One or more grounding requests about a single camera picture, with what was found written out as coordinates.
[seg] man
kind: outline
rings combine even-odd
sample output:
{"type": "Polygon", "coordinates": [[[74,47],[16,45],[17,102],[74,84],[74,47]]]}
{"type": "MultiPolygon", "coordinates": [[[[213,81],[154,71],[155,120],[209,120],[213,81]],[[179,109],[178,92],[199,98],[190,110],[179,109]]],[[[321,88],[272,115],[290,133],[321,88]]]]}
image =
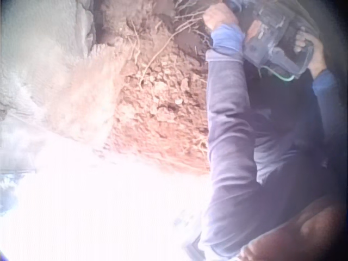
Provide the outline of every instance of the man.
{"type": "MultiPolygon", "coordinates": [[[[214,42],[207,52],[213,194],[202,219],[200,248],[207,260],[317,260],[345,223],[334,178],[323,167],[325,157],[296,146],[303,123],[279,134],[266,116],[255,117],[238,19],[223,3],[212,5],[203,18],[214,42]]],[[[330,144],[342,134],[344,109],[321,42],[299,32],[294,51],[306,41],[315,48],[308,68],[330,144]]]]}

